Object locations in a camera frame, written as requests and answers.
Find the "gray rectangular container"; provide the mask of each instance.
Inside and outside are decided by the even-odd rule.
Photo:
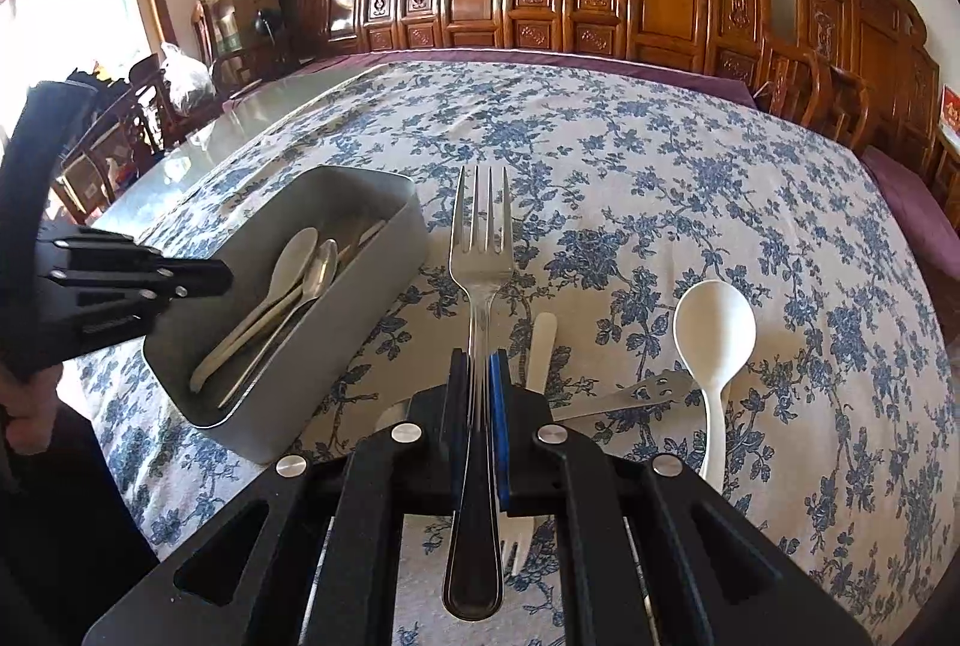
[[[197,364],[266,296],[287,241],[313,226],[320,241],[334,238],[343,247],[360,216],[387,224],[296,322],[239,398],[217,408],[256,355],[257,341],[214,373],[199,394],[191,392]],[[171,305],[144,340],[144,358],[187,421],[241,457],[272,462],[410,285],[426,252],[426,225],[411,180],[318,166],[280,190],[214,254],[233,271],[230,291]]]

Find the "window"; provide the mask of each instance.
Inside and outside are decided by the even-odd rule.
[[[11,134],[27,90],[75,68],[126,77],[160,49],[149,0],[0,0],[0,131]]]

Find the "white plastic fork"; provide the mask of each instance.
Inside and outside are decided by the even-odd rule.
[[[503,602],[503,570],[497,535],[497,505],[490,410],[488,329],[493,297],[514,273],[514,234],[510,187],[503,169],[503,230],[496,250],[493,223],[493,168],[488,171],[487,231],[480,231],[480,168],[473,177],[469,239],[464,241],[464,190],[467,168],[460,170],[450,234],[450,277],[470,302],[467,448],[462,491],[453,512],[450,550],[443,577],[443,604],[467,621],[492,616]]]
[[[530,340],[530,361],[527,361],[527,390],[543,394],[546,391],[546,379],[550,373],[550,358],[553,355],[553,340],[557,336],[557,317],[552,312],[541,312],[534,320],[534,333]],[[502,563],[510,560],[514,554],[514,565],[510,575],[520,574],[527,563],[530,546],[534,541],[536,531],[536,517],[508,516],[500,512],[498,522],[500,542],[503,549],[500,553]]]

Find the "metal screw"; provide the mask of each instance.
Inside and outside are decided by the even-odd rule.
[[[566,443],[566,429],[558,424],[544,424],[539,430],[536,430],[536,436],[541,442],[549,445]]]
[[[674,454],[660,454],[654,457],[654,472],[665,478],[676,478],[683,472],[683,462]]]
[[[306,459],[296,454],[290,454],[289,457],[284,457],[277,462],[277,475],[283,478],[296,478],[296,476],[302,475],[305,469]]]
[[[415,443],[423,434],[424,430],[409,421],[405,424],[397,424],[390,430],[390,437],[397,440],[398,443]]]

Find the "floral pattern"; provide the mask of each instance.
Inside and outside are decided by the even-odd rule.
[[[388,64],[241,148],[146,241],[168,255],[209,255],[320,163],[416,181],[430,256],[295,444],[330,459],[387,406],[443,382],[445,352],[466,342],[466,299],[445,256],[457,172],[473,162],[505,163],[515,193],[517,273],[494,304],[493,342],[520,379],[534,316],[555,312],[553,406],[679,368],[670,328],[689,286],[718,277],[743,292],[758,338],[726,394],[725,496],[877,642],[895,640],[952,556],[960,457],[928,293],[846,149],[660,83],[529,65]],[[140,341],[90,355],[82,375],[107,464],[160,556],[260,471],[185,424]],[[630,459],[669,451],[696,467],[704,456],[699,392],[572,425]],[[563,642],[552,520],[508,580],[504,608],[482,625],[454,621],[440,604],[448,531],[448,519],[406,523],[395,643]]]

